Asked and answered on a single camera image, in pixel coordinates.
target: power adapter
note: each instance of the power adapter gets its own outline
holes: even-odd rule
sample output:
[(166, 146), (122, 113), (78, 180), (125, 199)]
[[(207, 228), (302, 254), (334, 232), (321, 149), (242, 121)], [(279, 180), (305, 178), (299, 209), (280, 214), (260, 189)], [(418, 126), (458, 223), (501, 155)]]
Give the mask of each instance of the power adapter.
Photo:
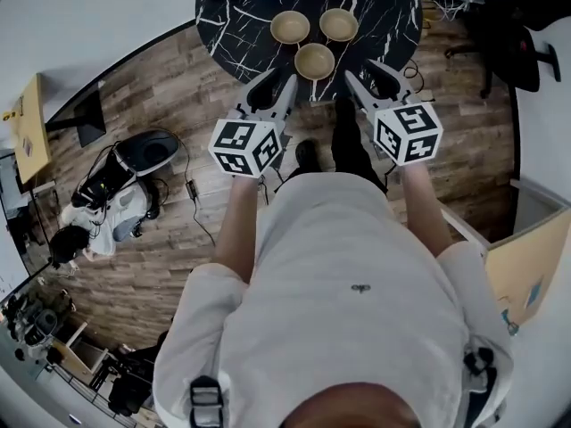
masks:
[(186, 191), (188, 192), (190, 199), (194, 202), (198, 196), (198, 192), (196, 192), (196, 185), (194, 185), (193, 179), (186, 183)]

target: black pants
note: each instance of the black pants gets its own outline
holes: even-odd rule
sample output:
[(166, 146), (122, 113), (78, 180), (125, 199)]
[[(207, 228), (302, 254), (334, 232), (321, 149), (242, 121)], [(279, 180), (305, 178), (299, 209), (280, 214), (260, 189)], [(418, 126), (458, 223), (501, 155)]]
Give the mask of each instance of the black pants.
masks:
[[(331, 153), (335, 161), (335, 171), (364, 177), (386, 194), (386, 186), (373, 170), (371, 159), (360, 142), (360, 129), (355, 119), (344, 121), (337, 119), (331, 141)], [(303, 173), (320, 171), (321, 167), (317, 163), (300, 166), (287, 180)]]

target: white t-shirt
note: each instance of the white t-shirt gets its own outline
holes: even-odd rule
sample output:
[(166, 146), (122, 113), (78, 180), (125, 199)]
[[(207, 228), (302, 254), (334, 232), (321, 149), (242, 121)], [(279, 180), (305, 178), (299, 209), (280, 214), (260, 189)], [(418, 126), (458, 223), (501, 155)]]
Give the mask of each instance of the white t-shirt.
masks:
[(61, 219), (65, 226), (81, 226), (89, 232), (91, 251), (101, 255), (113, 255), (116, 249), (113, 239), (115, 227), (130, 218), (143, 217), (146, 211), (145, 191), (139, 183), (134, 183), (119, 191), (112, 198), (107, 204), (107, 214), (103, 210), (74, 208), (68, 204), (63, 208)]
[(494, 350), (509, 387), (509, 335), (477, 249), (435, 259), (369, 181), (346, 173), (289, 180), (259, 220), (250, 286), (218, 264), (188, 277), (155, 363), (169, 428), (188, 426), (189, 384), (218, 378), (227, 425), (278, 428), (302, 402), (342, 383), (399, 395), (423, 428), (455, 425), (469, 344)]

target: bowl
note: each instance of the bowl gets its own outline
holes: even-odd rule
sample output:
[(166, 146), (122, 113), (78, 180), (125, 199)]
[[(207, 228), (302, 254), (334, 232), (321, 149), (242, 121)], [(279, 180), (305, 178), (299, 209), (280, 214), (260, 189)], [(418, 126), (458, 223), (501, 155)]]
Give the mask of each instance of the bowl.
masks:
[(310, 34), (310, 22), (297, 11), (284, 11), (271, 20), (271, 35), (284, 45), (301, 43)]
[(359, 23), (350, 12), (331, 8), (321, 14), (319, 28), (327, 38), (334, 41), (349, 41), (359, 31)]
[(319, 43), (309, 43), (297, 51), (295, 68), (304, 78), (319, 81), (333, 72), (335, 57), (328, 47)]

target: black marble table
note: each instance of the black marble table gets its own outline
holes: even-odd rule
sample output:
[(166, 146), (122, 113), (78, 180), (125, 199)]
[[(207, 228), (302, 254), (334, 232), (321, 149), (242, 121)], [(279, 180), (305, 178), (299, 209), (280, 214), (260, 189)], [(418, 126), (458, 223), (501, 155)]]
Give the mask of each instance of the black marble table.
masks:
[[(330, 8), (344, 8), (359, 21), (350, 42), (327, 40), (319, 17)], [(295, 72), (297, 45), (282, 45), (269, 32), (279, 12), (296, 10), (311, 24), (301, 43), (322, 43), (335, 55), (335, 70), (320, 81), (299, 76), (298, 100), (332, 100), (346, 93), (343, 72), (352, 71), (363, 82), (371, 78), (362, 68), (367, 58), (400, 70), (413, 55), (422, 29), (420, 0), (196, 0), (196, 26), (210, 55), (224, 70), (247, 83), (273, 67), (284, 67), (282, 79)]]

